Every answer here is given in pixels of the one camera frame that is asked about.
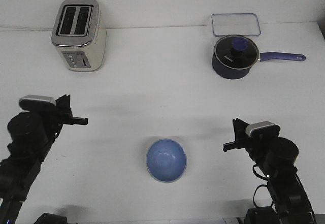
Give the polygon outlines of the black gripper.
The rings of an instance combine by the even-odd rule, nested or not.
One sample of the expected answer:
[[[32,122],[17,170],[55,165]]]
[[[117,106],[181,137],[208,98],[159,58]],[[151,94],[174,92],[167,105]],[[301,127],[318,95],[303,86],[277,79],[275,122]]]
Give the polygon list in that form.
[[[251,158],[258,158],[259,140],[254,134],[258,126],[259,123],[248,124],[239,118],[233,119],[235,141],[224,143],[222,146],[223,151],[245,148]]]
[[[71,96],[65,94],[55,100],[56,105],[52,105],[44,112],[44,118],[52,130],[61,130],[64,124],[67,125],[87,125],[88,118],[73,117],[71,110]]]

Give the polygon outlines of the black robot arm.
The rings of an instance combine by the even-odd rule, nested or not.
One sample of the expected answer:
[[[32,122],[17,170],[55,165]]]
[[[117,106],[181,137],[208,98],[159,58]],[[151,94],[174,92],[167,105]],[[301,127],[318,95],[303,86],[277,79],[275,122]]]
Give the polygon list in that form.
[[[70,95],[57,99],[26,95],[19,100],[23,110],[7,129],[12,142],[9,157],[1,160],[1,223],[15,223],[53,143],[63,125],[87,125],[88,119],[74,117]]]
[[[316,223],[311,203],[297,175],[294,163],[298,147],[287,138],[280,137],[280,126],[263,121],[248,124],[233,119],[235,140],[225,143],[225,152],[244,148],[261,174],[255,176],[266,181],[264,185],[272,198],[269,206],[255,205],[247,211],[242,223]]]

